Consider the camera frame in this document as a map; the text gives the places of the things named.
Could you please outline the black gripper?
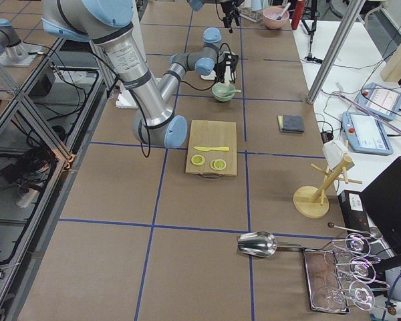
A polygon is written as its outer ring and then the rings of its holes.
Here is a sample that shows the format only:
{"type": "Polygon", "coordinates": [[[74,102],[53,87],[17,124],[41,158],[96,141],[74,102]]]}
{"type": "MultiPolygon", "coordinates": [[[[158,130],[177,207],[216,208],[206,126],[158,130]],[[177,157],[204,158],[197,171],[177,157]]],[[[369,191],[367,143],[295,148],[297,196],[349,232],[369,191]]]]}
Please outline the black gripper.
{"type": "Polygon", "coordinates": [[[236,68],[239,62],[239,56],[231,51],[224,51],[217,62],[217,82],[225,82],[225,72],[230,68],[230,81],[236,83],[236,68]]]}

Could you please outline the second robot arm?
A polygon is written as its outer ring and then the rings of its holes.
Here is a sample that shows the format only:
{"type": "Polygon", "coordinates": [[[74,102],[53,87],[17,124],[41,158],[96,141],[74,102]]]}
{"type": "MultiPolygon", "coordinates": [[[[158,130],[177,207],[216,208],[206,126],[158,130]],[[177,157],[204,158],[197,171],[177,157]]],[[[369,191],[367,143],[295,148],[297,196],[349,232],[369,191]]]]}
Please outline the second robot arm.
{"type": "Polygon", "coordinates": [[[21,40],[12,23],[0,18],[0,64],[5,67],[29,67],[43,53],[41,45],[21,40]]]}

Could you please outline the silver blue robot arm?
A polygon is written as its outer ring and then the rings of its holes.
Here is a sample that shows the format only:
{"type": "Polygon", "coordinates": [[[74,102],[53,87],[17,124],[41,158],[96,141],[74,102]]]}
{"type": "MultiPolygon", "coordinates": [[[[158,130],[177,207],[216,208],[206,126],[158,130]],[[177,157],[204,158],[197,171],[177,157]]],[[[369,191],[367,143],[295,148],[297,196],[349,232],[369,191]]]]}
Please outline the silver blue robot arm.
{"type": "Polygon", "coordinates": [[[217,81],[224,82],[226,70],[234,72],[238,64],[238,55],[223,51],[220,31],[210,27],[203,33],[202,48],[172,56],[169,69],[157,81],[133,37],[137,14],[132,1],[44,1],[42,7],[46,32],[92,41],[105,51],[138,107],[132,131],[146,145],[178,148],[185,141],[187,121],[168,101],[187,72],[204,76],[214,72],[217,81]]]}

